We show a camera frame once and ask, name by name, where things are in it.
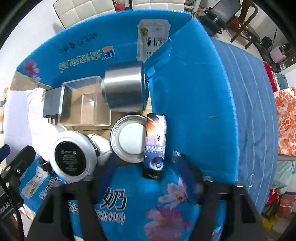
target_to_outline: metal pot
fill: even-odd
[[[102,81],[102,95],[112,111],[144,111],[148,82],[143,63],[132,61],[108,66]]]

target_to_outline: white cushioned headboard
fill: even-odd
[[[101,14],[115,12],[112,0],[57,0],[54,9],[65,28]]]
[[[184,10],[185,0],[133,0],[133,9],[156,8]]]

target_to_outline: clear plastic box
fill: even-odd
[[[102,78],[92,76],[62,83],[65,87],[63,111],[58,124],[63,126],[110,126],[111,111],[101,93]]]

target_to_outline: orange floral fabric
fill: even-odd
[[[296,87],[274,92],[279,119],[279,153],[296,156]]]

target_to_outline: black circular label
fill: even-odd
[[[70,176],[79,176],[86,167],[82,150],[74,143],[64,141],[57,145],[54,157],[59,168]]]

